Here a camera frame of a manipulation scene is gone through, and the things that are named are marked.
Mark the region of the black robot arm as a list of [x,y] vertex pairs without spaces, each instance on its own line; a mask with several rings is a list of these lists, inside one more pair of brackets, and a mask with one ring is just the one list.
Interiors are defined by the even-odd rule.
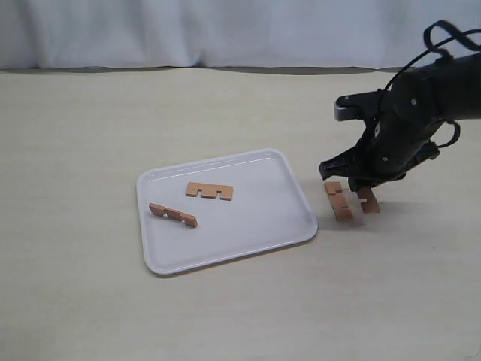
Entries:
[[480,56],[407,70],[391,89],[341,96],[334,109],[336,120],[362,120],[365,130],[353,147],[319,164],[322,179],[344,177],[352,191],[401,180],[439,156],[431,138],[444,123],[455,128],[452,145],[459,121],[480,117]]

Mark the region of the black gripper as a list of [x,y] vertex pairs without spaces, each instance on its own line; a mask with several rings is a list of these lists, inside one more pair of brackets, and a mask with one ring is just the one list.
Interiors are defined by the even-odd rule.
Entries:
[[346,177],[353,192],[399,181],[438,156],[432,135],[444,123],[460,119],[461,69],[408,70],[391,89],[342,96],[334,109],[336,120],[362,120],[365,130],[353,147],[319,164],[321,178]]

